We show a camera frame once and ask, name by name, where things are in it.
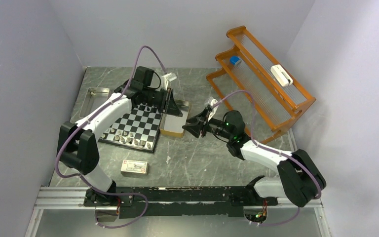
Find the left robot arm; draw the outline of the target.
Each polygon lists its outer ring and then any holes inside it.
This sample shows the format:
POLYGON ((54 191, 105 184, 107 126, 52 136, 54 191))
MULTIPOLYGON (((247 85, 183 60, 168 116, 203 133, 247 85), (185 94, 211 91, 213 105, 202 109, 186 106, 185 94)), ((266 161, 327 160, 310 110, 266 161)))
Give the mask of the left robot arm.
POLYGON ((134 70, 131 78, 117 87, 111 96, 97 109, 83 119, 61 125, 58 137, 55 171, 62 178, 68 178, 59 170, 62 162, 77 172, 88 187, 97 192, 97 199, 104 205, 116 201, 116 184, 99 165, 97 142, 103 133, 120 117, 132 112, 141 104, 154 107, 160 113, 182 116, 173 98, 173 90, 169 83, 177 78, 175 73, 166 73, 160 77, 160 87, 150 86, 152 76, 142 71, 142 67, 134 70))

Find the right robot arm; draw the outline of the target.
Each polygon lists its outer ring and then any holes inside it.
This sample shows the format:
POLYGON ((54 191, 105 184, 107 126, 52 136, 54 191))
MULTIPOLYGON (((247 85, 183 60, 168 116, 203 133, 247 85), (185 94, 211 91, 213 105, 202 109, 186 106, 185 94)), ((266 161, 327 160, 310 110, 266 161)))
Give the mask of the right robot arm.
POLYGON ((259 204, 267 197, 287 198, 297 207, 319 199, 327 183, 321 172, 302 149, 284 151, 261 144, 245 132, 245 122, 239 111, 225 113, 222 119, 210 118, 210 110, 186 120, 183 130, 196 138, 211 133, 225 141, 229 153, 241 160, 261 164, 275 173, 273 178, 257 178, 247 185, 247 200, 259 204))

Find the black white chess board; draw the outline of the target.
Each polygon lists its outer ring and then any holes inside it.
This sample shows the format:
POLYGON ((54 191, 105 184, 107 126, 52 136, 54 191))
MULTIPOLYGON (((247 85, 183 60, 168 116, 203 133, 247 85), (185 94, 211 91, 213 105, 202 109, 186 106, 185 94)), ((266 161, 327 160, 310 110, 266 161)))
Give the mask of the black white chess board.
POLYGON ((162 113, 140 104, 117 119, 101 136, 99 142, 146 153, 154 153, 160 135, 162 113), (147 142, 153 148, 147 148, 147 142))

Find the small printed card box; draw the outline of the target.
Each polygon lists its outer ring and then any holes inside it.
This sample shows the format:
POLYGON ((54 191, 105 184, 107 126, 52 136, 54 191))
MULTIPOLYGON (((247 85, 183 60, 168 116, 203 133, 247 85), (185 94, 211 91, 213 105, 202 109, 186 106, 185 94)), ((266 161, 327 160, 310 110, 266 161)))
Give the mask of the small printed card box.
POLYGON ((146 161, 123 160, 120 172, 122 174, 147 175, 149 163, 146 161))

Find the blue small block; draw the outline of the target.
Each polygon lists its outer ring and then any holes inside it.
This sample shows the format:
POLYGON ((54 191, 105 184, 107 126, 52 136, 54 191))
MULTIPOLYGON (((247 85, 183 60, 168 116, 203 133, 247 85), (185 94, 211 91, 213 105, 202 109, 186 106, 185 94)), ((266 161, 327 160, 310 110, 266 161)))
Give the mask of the blue small block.
POLYGON ((237 65, 239 65, 241 63, 241 59, 238 56, 232 56, 232 57, 230 57, 229 62, 233 66, 237 66, 237 65))

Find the orange wooden rack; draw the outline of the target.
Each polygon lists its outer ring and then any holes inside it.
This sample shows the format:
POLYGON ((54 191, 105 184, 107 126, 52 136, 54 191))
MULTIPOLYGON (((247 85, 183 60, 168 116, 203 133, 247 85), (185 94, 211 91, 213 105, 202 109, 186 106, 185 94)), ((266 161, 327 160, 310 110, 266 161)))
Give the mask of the orange wooden rack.
POLYGON ((216 55, 215 59, 221 68, 208 74, 206 79, 221 99, 225 95, 215 79, 228 78, 238 89, 246 90, 246 98, 254 103, 255 110, 273 133, 262 141, 263 144, 269 143, 287 133, 316 99, 245 26, 228 30, 226 36, 233 42, 233 46, 216 55), (233 66, 229 62, 232 56, 238 56, 241 63, 233 66), (274 80, 270 68, 277 64, 291 76, 292 85, 282 87, 274 80))

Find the white plastic device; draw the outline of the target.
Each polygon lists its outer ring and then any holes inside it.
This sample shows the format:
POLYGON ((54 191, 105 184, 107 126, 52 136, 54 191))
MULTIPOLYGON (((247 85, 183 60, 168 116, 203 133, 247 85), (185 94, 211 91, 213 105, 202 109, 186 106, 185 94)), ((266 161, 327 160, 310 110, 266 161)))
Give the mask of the white plastic device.
POLYGON ((274 76, 274 80, 278 82, 280 86, 287 87, 293 84, 293 79, 280 64, 271 66, 270 71, 274 76))

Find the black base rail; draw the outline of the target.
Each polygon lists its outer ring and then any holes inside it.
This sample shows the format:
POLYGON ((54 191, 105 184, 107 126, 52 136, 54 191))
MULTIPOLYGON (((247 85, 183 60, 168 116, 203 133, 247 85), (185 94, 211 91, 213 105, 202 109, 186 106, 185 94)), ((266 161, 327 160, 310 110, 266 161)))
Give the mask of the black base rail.
POLYGON ((120 196, 86 191, 83 205, 111 211, 120 219, 139 215, 226 215, 244 217, 247 206, 276 206, 275 197, 261 197, 251 186, 210 187, 117 187, 120 196))

